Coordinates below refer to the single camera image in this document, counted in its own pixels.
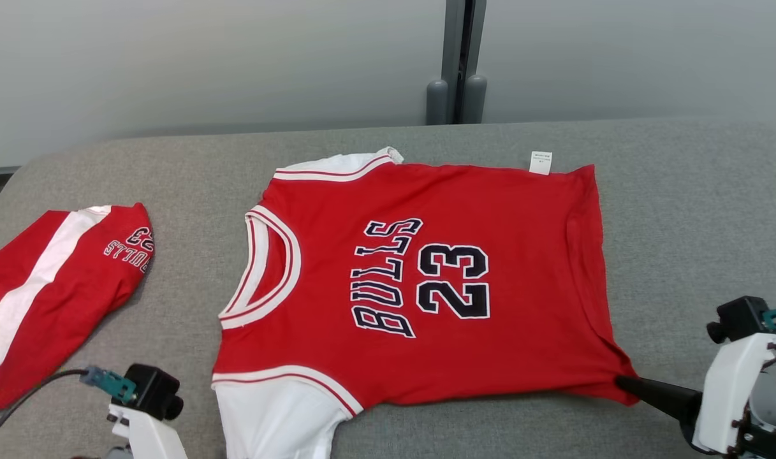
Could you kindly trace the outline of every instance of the gray wall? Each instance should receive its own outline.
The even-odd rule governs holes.
[[[487,0],[484,122],[685,114],[776,127],[776,0]]]
[[[445,0],[0,0],[0,166],[115,136],[421,124],[444,14]]]

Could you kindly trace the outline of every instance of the striped trim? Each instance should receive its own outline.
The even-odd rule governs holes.
[[[319,161],[280,168],[274,173],[277,180],[353,181],[383,164],[399,164],[402,155],[391,147],[370,154],[338,154]]]
[[[257,285],[263,276],[268,258],[268,231],[271,228],[283,240],[286,248],[286,265],[283,277],[277,287],[262,296],[256,302],[248,301],[257,290]],[[237,328],[255,320],[261,319],[272,312],[286,297],[291,294],[300,278],[300,244],[294,232],[277,218],[274,213],[263,206],[255,206],[247,213],[247,229],[249,230],[249,263],[243,273],[232,302],[218,315],[221,326]]]
[[[300,365],[283,365],[259,372],[214,373],[212,375],[212,388],[214,389],[216,384],[222,383],[261,383],[277,378],[288,378],[311,384],[311,386],[335,398],[341,409],[347,412],[349,419],[362,412],[362,404],[356,401],[356,398],[341,384],[325,373]]]
[[[79,239],[110,214],[110,206],[68,212],[62,224],[33,265],[28,279],[0,300],[0,365],[8,356],[22,320],[40,291],[53,282],[56,274],[73,255]]]

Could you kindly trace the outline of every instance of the red jersey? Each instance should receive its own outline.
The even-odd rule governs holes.
[[[48,211],[0,250],[0,409],[128,300],[154,247],[137,203]]]
[[[388,147],[278,169],[247,213],[213,375],[230,459],[323,456],[336,423],[383,402],[635,403],[614,383],[635,373],[609,320],[594,167],[400,162]]]

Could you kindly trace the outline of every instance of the armhole trim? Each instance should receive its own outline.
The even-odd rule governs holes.
[[[385,147],[376,153],[338,154],[317,161],[299,163],[279,168],[276,180],[353,181],[383,164],[401,164],[402,154],[393,147]]]
[[[263,206],[254,206],[245,215],[245,226],[247,226],[249,241],[249,261],[230,304],[218,314],[224,329],[237,328],[265,317],[291,294],[297,285],[297,279],[300,278],[302,262],[300,244],[297,242],[294,232],[282,220],[269,209]],[[250,304],[251,297],[257,290],[257,285],[266,270],[268,228],[271,228],[282,238],[286,248],[283,277],[278,282],[277,287]]]
[[[347,419],[362,412],[362,404],[342,384],[325,373],[300,365],[283,365],[259,372],[214,373],[212,374],[212,387],[214,388],[221,383],[261,383],[276,378],[287,378],[311,384],[311,386],[334,398]]]

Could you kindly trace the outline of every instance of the white label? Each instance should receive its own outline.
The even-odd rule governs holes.
[[[552,167],[552,153],[549,151],[533,151],[530,158],[530,172],[534,174],[549,175]]]

